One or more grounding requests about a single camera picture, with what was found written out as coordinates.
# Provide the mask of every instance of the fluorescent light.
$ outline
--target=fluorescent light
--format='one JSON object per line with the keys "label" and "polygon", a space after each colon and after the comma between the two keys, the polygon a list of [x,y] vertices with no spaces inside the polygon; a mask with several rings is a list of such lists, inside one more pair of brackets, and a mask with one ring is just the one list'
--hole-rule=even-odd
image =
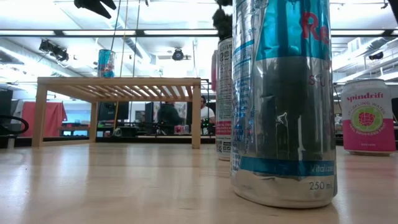
{"label": "fluorescent light", "polygon": [[0,30],[0,35],[55,35],[52,30]]}
{"label": "fluorescent light", "polygon": [[[101,35],[124,35],[124,30],[65,30],[63,31],[65,35],[92,35],[92,36],[101,36]],[[135,35],[135,30],[126,30],[126,35]]]}
{"label": "fluorescent light", "polygon": [[384,30],[331,30],[331,35],[381,35]]}
{"label": "fluorescent light", "polygon": [[216,35],[217,30],[145,30],[146,35]]}
{"label": "fluorescent light", "polygon": [[32,87],[32,85],[11,85],[7,84],[9,87],[17,88],[20,90],[28,91],[29,93],[36,93],[36,88]]}
{"label": "fluorescent light", "polygon": [[350,81],[350,80],[353,80],[354,78],[360,77],[361,75],[363,75],[363,73],[358,72],[358,73],[355,73],[354,75],[348,75],[347,77],[344,77],[344,78],[342,78],[342,79],[339,79],[339,80],[337,80],[337,82],[338,82],[338,83],[348,82],[348,81]]}
{"label": "fluorescent light", "polygon": [[398,72],[393,72],[393,73],[388,73],[385,75],[381,75],[378,78],[382,79],[382,80],[390,80],[393,78],[398,78]]}

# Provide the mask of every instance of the black office chair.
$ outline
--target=black office chair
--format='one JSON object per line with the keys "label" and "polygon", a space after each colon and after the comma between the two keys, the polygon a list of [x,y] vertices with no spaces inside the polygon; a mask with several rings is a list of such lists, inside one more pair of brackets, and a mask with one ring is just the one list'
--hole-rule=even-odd
{"label": "black office chair", "polygon": [[[11,130],[7,125],[10,122],[6,122],[7,120],[17,120],[24,124],[24,129],[22,130]],[[26,120],[14,116],[0,115],[0,136],[8,136],[8,135],[18,135],[26,132],[29,129],[29,124]]]}

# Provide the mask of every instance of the red cloth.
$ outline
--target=red cloth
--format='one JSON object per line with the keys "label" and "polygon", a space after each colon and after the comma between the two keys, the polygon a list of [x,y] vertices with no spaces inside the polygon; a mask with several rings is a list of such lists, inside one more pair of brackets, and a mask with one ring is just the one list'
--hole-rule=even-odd
{"label": "red cloth", "polygon": [[[24,137],[32,137],[33,131],[36,129],[34,126],[36,112],[36,102],[25,102],[22,107],[22,119],[29,123],[29,129],[21,134]],[[67,120],[67,114],[63,103],[47,103],[45,110],[45,126],[44,126],[44,137],[59,137],[59,127],[62,125],[62,121]]]}

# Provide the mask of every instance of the desk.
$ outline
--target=desk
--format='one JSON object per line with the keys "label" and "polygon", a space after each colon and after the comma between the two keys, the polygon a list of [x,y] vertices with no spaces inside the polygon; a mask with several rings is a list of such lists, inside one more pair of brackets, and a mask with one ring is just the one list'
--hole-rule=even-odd
{"label": "desk", "polygon": [[[98,102],[192,102],[192,148],[200,148],[200,78],[70,78],[37,79],[36,113],[32,146],[93,143],[96,139]],[[91,103],[90,139],[43,142],[47,91]]]}
{"label": "desk", "polygon": [[0,151],[0,223],[395,224],[398,155],[338,147],[338,193],[323,208],[259,205],[232,190],[215,145],[95,143]]}
{"label": "desk", "polygon": [[60,130],[60,136],[63,136],[64,131],[70,131],[70,136],[73,136],[73,133],[75,131],[89,131],[90,127],[88,126],[77,126],[77,127],[59,127],[58,130]]}

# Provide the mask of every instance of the red bull logo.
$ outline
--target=red bull logo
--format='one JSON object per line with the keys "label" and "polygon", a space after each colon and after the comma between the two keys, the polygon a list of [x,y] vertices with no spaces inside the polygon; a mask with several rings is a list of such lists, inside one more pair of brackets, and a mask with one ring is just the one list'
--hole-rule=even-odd
{"label": "red bull logo", "polygon": [[329,28],[327,26],[319,28],[319,19],[314,13],[304,12],[302,16],[302,29],[304,39],[309,39],[310,35],[312,35],[315,40],[329,44]]}

